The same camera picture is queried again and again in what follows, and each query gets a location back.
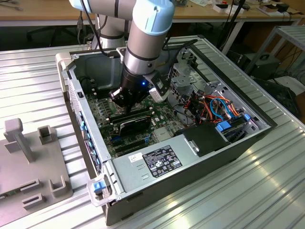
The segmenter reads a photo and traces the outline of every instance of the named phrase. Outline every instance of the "sticker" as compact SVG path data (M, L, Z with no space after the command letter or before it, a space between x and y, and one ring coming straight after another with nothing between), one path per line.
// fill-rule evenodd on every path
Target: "sticker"
M157 178L182 166L177 155L170 145L144 154L146 162L153 177Z
M128 158L129 158L131 163L143 159L141 152L137 153L137 154L134 154L134 155L131 155Z

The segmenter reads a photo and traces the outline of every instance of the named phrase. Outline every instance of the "metal shelf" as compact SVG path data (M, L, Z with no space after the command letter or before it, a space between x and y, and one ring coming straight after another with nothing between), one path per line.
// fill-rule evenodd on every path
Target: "metal shelf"
M278 50L284 44L285 41L289 41L294 44L299 49L305 51L305 26L276 26L273 28L267 39L264 41L254 58L251 60L249 65L247 66L245 73L250 73L253 69L255 63L262 56L263 52L266 50L267 46L273 40L275 35L280 35L282 39L280 42L273 48L271 54L276 55ZM301 66L305 64L303 61L296 69L299 69Z

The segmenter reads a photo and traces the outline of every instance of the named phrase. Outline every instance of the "open computer chassis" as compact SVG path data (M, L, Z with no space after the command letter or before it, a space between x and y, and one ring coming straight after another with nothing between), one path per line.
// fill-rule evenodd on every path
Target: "open computer chassis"
M169 43L158 59L163 74L175 61L168 99L155 104L148 96L129 115L108 95L121 80L115 49L105 50L108 57L99 51L56 56L92 179L87 189L92 203L102 206L107 225L236 160L276 126L194 45L173 57L180 45ZM197 69L198 62L214 81Z

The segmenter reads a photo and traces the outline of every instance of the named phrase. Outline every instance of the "blue latch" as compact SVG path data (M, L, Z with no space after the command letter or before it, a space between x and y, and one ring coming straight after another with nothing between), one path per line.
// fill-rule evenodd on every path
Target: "blue latch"
M224 131L230 127L231 127L231 125L227 121L223 121L223 122L217 124L217 128L219 131Z
M95 194L100 194L103 189L107 188L107 185L105 181L99 181L93 184L94 187L94 193Z
M84 125L85 125L85 122L84 122L84 121L82 121L82 122L81 122L81 130L83 130L83 129L84 129Z
M245 120L249 121L251 117L250 117L250 115L245 114L245 115L244 115L244 118L245 118Z

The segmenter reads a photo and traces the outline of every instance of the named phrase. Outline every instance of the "metal workbench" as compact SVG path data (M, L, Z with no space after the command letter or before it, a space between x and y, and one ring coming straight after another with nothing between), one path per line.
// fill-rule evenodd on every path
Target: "metal workbench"
M285 41L291 42L297 48L301 49L301 51L305 52L305 26L275 26L267 39L264 41L258 52L255 54L254 58L248 64L245 69L246 73L251 72L255 63L262 56L263 52L266 50L268 45L273 41L276 35L280 35L282 38L277 43L277 45L272 49L271 54L276 56L279 52L281 46ZM295 68L294 71L300 70L301 67L305 65L305 59Z
M195 38L172 39L173 42ZM109 228L305 228L305 126L207 40L196 46L278 124L236 161ZM54 55L85 46L0 53L0 128L17 116L25 132L56 127L74 194L4 226L106 228L90 203L89 179L61 94ZM207 67L198 68L212 80Z

